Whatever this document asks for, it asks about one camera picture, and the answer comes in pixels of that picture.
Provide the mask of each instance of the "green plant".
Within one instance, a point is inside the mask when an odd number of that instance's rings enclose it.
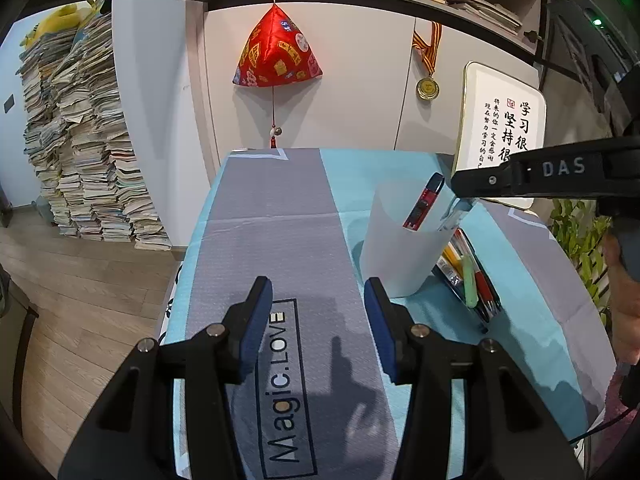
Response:
[[[578,274],[593,303],[602,312],[607,305],[600,300],[598,285],[594,280],[604,270],[600,242],[609,227],[610,218],[594,214],[595,203],[584,200],[554,199],[550,229]]]

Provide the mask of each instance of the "red triangular sachet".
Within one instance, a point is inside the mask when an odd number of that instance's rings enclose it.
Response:
[[[322,75],[299,28],[276,4],[255,26],[240,56],[234,84],[279,86]]]

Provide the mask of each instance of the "green highlighter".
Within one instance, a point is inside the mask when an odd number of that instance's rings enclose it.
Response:
[[[462,256],[462,279],[465,283],[465,304],[473,308],[478,304],[478,289],[476,288],[476,275],[471,256]]]

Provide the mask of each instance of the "gray stripe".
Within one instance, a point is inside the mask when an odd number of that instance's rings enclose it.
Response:
[[[286,153],[289,160],[227,161],[202,239],[186,336],[220,320],[230,304],[244,300],[256,276],[271,278],[274,300],[295,299],[297,304],[297,334],[290,321],[292,303],[280,308],[287,315],[286,344],[291,349],[286,373],[292,396],[302,401],[300,350],[310,437],[306,408],[301,408],[292,419],[298,431],[282,431],[283,437],[295,434],[295,440],[271,445],[261,441],[260,460],[261,434],[273,441],[281,431],[275,426],[283,424],[276,422],[273,397],[267,394],[274,393],[283,376],[274,383],[270,379],[284,373],[282,365],[270,368],[262,356],[258,362],[265,368],[260,368],[258,381],[250,376],[229,390],[247,468],[256,478],[263,478],[263,472],[267,478],[312,474],[313,455],[319,479],[390,478],[398,442],[320,153],[315,149]],[[272,312],[277,311],[274,304]],[[267,328],[265,338],[277,327]],[[262,428],[258,428],[257,395]],[[298,450],[288,454],[286,446]]]
[[[591,424],[604,408],[616,362],[589,293],[560,245],[549,238],[548,229],[510,217],[508,206],[482,203],[518,253],[562,327]],[[513,214],[529,222],[537,220],[521,211]]]

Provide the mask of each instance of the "white sign with chinese calligraphy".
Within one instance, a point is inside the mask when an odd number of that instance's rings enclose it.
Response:
[[[539,90],[477,62],[465,68],[455,170],[499,166],[511,153],[542,148],[546,103]],[[527,209],[532,198],[500,198]]]

